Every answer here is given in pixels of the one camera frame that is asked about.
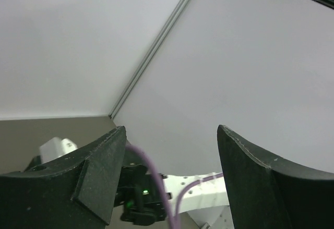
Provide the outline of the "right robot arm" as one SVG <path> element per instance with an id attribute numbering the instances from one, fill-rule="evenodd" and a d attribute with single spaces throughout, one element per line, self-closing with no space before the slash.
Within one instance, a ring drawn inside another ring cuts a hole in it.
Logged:
<path id="1" fill-rule="evenodd" d="M 114 207 L 121 220 L 149 226 L 168 219 L 179 228 L 185 211 L 228 205 L 222 173 L 199 176 L 162 175 L 138 147 L 126 146 L 123 165 L 100 151 L 82 158 L 87 148 L 45 162 L 33 159 L 26 169 L 31 188 L 28 227 L 105 228 Z"/>

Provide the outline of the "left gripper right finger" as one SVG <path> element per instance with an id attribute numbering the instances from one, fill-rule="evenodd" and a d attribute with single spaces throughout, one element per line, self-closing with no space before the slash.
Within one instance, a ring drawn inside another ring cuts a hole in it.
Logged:
<path id="1" fill-rule="evenodd" d="M 282 158 L 224 125 L 217 142 L 235 228 L 333 228 L 333 173 Z"/>

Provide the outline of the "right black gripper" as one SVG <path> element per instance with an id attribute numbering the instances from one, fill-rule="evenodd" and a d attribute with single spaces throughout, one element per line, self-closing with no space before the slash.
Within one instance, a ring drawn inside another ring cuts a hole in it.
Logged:
<path id="1" fill-rule="evenodd" d="M 46 167 L 42 164 L 41 156 L 37 155 L 32 158 L 28 166 L 25 168 L 24 172 L 29 172 L 29 171 L 37 172 L 45 169 Z"/>

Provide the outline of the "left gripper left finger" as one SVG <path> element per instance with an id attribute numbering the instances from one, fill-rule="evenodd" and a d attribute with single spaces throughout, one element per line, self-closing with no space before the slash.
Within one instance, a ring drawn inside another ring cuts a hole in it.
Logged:
<path id="1" fill-rule="evenodd" d="M 125 154 L 123 126 L 56 160 L 1 175 L 1 228 L 105 228 Z"/>

